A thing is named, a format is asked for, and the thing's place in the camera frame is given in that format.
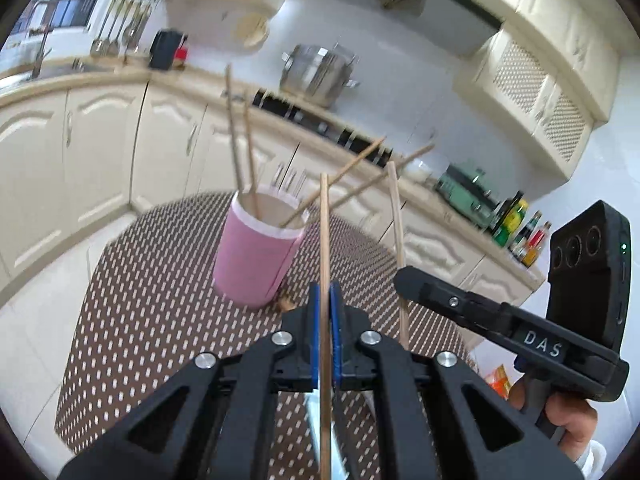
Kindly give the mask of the grey sleeve right forearm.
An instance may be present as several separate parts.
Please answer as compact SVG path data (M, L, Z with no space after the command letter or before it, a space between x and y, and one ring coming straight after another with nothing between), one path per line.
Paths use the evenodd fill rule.
M575 465L585 480L600 480L607 455L606 448L600 442L591 440Z

